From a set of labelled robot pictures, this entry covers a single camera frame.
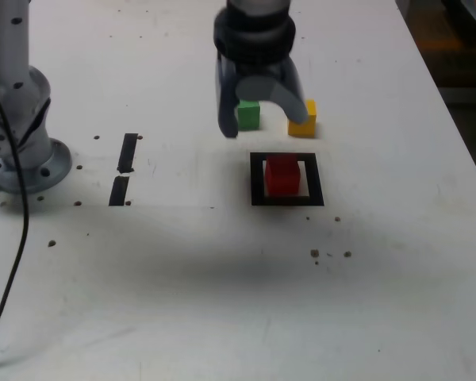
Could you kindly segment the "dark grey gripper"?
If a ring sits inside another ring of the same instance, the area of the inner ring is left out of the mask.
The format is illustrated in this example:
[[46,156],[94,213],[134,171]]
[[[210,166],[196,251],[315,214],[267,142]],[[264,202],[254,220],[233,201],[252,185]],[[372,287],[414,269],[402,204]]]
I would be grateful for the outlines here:
[[297,124],[309,119],[298,71],[288,59],[263,65],[232,62],[218,55],[215,83],[217,122],[228,139],[238,135],[235,109],[239,99],[274,103]]

